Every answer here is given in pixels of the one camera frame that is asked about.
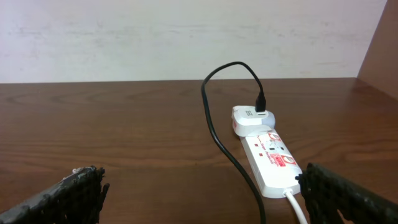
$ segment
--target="white cable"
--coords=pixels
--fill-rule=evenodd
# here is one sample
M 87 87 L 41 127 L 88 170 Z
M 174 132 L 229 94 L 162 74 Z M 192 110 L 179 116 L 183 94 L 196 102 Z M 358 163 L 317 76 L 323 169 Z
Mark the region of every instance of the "white cable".
M 300 224 L 307 224 L 307 219 L 305 218 L 305 215 L 303 213 L 303 211 L 300 208 L 299 203 L 297 203 L 296 199 L 294 198 L 294 196 L 292 195 L 292 190 L 287 190 L 285 192 L 285 196 L 287 197 L 287 199 L 289 200 L 289 202 L 292 204 L 292 207 L 294 209 L 294 211 L 296 212 L 298 221 L 300 222 Z

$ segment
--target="wood grain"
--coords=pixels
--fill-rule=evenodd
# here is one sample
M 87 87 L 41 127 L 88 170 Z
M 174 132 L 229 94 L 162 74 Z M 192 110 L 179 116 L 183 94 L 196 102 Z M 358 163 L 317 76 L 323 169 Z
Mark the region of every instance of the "wood grain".
M 398 203 L 396 100 L 354 78 L 262 82 L 301 168 L 319 163 Z M 210 137 L 200 85 L 0 85 L 0 211 L 93 164 L 111 184 L 102 223 L 258 223 L 249 187 Z M 230 114 L 257 91 L 253 80 L 207 87 L 218 135 L 248 172 Z M 268 223 L 296 222 L 286 200 L 264 203 Z
M 398 99 L 398 1 L 388 0 L 358 78 Z

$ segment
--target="power strip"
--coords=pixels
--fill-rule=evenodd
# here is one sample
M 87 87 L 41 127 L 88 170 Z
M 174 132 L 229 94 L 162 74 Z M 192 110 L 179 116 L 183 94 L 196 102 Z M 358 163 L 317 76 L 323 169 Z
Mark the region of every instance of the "power strip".
M 261 194 L 284 198 L 287 191 L 299 193 L 295 177 L 302 171 L 274 129 L 274 115 L 257 113 L 253 106 L 235 106 L 232 117 Z

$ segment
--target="wooden table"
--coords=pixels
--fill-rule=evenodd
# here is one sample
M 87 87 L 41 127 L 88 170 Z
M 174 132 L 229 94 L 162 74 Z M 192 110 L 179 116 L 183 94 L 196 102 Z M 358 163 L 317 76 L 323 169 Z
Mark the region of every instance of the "wooden table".
M 398 203 L 398 102 L 353 78 L 262 83 L 301 168 L 319 163 Z M 101 223 L 259 223 L 249 187 L 208 132 L 200 85 L 0 85 L 0 210 L 93 164 L 111 184 Z M 251 172 L 230 114 L 254 104 L 255 81 L 211 81 L 207 93 L 218 136 Z M 268 223 L 296 221 L 286 200 L 264 204 Z

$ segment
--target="black cord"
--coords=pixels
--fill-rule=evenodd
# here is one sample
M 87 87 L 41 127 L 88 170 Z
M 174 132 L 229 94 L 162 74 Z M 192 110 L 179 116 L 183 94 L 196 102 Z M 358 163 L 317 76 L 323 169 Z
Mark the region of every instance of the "black cord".
M 207 120 L 207 126 L 209 127 L 210 130 L 210 134 L 211 137 L 213 138 L 214 142 L 216 143 L 216 145 L 219 147 L 219 149 L 221 149 L 221 151 L 224 153 L 224 155 L 234 164 L 234 166 L 238 169 L 238 171 L 242 174 L 242 176 L 244 177 L 245 181 L 249 184 L 250 189 L 253 191 L 253 194 L 257 200 L 257 204 L 259 206 L 259 210 L 260 210 L 260 223 L 261 224 L 265 224 L 266 223 L 266 213 L 264 211 L 264 204 L 262 203 L 262 197 L 260 195 L 260 193 L 258 192 L 256 186 L 254 185 L 253 181 L 250 179 L 250 176 L 248 175 L 248 173 L 243 169 L 242 165 L 235 159 L 235 157 L 232 156 L 231 153 L 229 153 L 229 151 L 227 150 L 227 148 L 225 148 L 225 146 L 223 145 L 223 143 L 221 143 L 220 139 L 218 139 L 218 136 L 216 134 L 216 131 L 214 129 L 213 126 L 213 122 L 211 122 L 211 116 L 210 116 L 210 109 L 209 109 L 209 104 L 207 102 L 207 96 L 206 96 L 206 91 L 205 91 L 205 86 L 206 83 L 211 79 L 211 77 L 216 74 L 217 72 L 219 72 L 220 70 L 224 69 L 224 68 L 228 68 L 229 66 L 232 65 L 242 65 L 244 66 L 247 70 L 249 70 L 249 72 L 251 73 L 251 75 L 254 77 L 254 79 L 257 81 L 259 87 L 260 87 L 260 94 L 259 97 L 261 97 L 261 95 L 264 97 L 264 92 L 262 90 L 262 85 L 260 80 L 258 79 L 257 75 L 254 74 L 253 70 L 251 70 L 251 68 L 246 65 L 243 62 L 231 62 L 228 63 L 226 65 L 223 65 L 221 67 L 216 68 L 216 70 L 212 71 L 203 81 L 203 83 L 201 84 L 201 97 L 203 98 L 203 106 L 205 107 L 205 114 L 206 114 L 206 120 Z M 261 104 L 262 102 L 258 102 L 259 98 L 257 98 L 256 101 L 256 107 L 257 104 Z M 264 105 L 259 105 L 259 106 L 264 106 L 264 110 L 265 111 L 265 98 L 264 98 Z

